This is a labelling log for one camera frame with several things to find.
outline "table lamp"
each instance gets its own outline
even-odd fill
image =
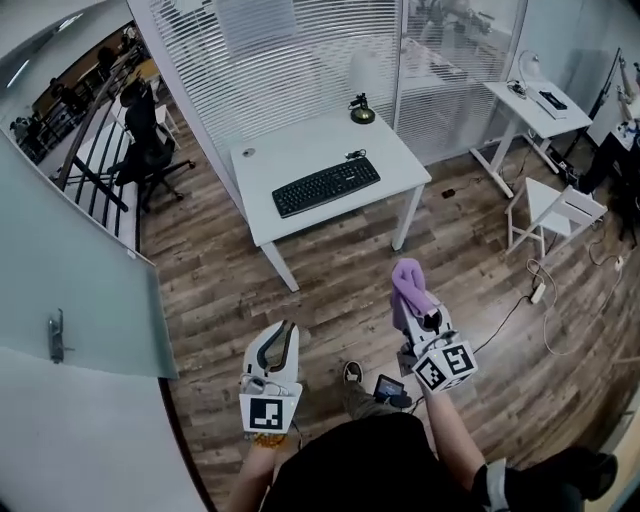
[[[531,50],[524,50],[518,57],[518,70],[525,90],[527,89],[527,79],[543,79],[542,71],[540,71],[540,58],[537,53]]]
[[[378,87],[379,69],[378,55],[373,50],[357,50],[351,56],[349,66],[349,84],[356,93],[349,109],[351,120],[358,124],[373,123],[376,113],[369,108],[367,92],[374,91]]]

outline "power strip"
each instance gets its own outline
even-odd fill
[[[544,282],[542,282],[542,283],[540,283],[538,285],[538,287],[533,292],[533,295],[531,295],[531,297],[529,297],[529,300],[531,301],[531,304],[537,304],[538,302],[540,302],[540,299],[542,298],[542,294],[544,293],[546,288],[547,288],[547,285],[544,284]]]

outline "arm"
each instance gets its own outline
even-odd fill
[[[273,481],[276,450],[252,445],[227,502],[228,512],[257,512]]]
[[[438,457],[454,478],[470,491],[476,473],[485,464],[484,456],[471,439],[449,395],[425,392],[424,398]]]

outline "black chair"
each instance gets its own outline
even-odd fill
[[[138,183],[139,197],[142,198],[140,206],[145,212],[149,212],[149,199],[160,184],[164,185],[176,200],[182,201],[184,196],[167,183],[166,177],[186,165],[193,169],[196,164],[192,160],[171,163],[175,142],[169,133],[156,123],[151,87],[149,84],[136,81],[122,91],[120,101],[122,106],[128,107],[125,124],[135,142],[127,149],[124,160],[107,172],[118,173],[115,180],[117,186]],[[158,130],[166,135],[164,142],[160,140]]]

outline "white table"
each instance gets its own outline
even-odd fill
[[[255,152],[243,156],[248,149]],[[380,181],[317,208],[280,217],[271,192],[314,172],[345,162],[345,154],[365,149]],[[260,247],[291,291],[299,289],[274,241],[343,213],[406,192],[392,247],[407,235],[425,183],[431,176],[409,148],[377,116],[369,125],[351,121],[340,109],[281,128],[231,148],[238,188],[256,246]]]
[[[471,154],[478,159],[489,175],[509,198],[513,197],[513,192],[500,177],[498,172],[502,167],[502,161],[507,154],[511,141],[516,134],[520,120],[524,121],[543,139],[542,143],[537,145],[529,135],[525,134],[524,136],[535,152],[538,153],[540,158],[542,158],[542,160],[544,160],[556,174],[558,173],[558,169],[546,154],[546,151],[551,144],[550,138],[560,135],[561,133],[567,133],[584,128],[585,126],[589,126],[592,122],[591,119],[589,119],[589,116],[587,116],[587,114],[585,114],[578,105],[571,101],[564,92],[558,89],[558,87],[551,82],[528,82],[528,85],[535,85],[537,87],[543,86],[545,90],[551,91],[556,98],[567,105],[566,118],[554,119],[551,114],[542,108],[535,100],[529,97],[522,99],[512,93],[507,88],[506,82],[485,82],[484,86],[509,107],[512,111],[512,115],[509,125],[507,126],[504,136],[502,137],[502,141],[500,142],[491,163],[487,162],[477,149],[471,150]]]

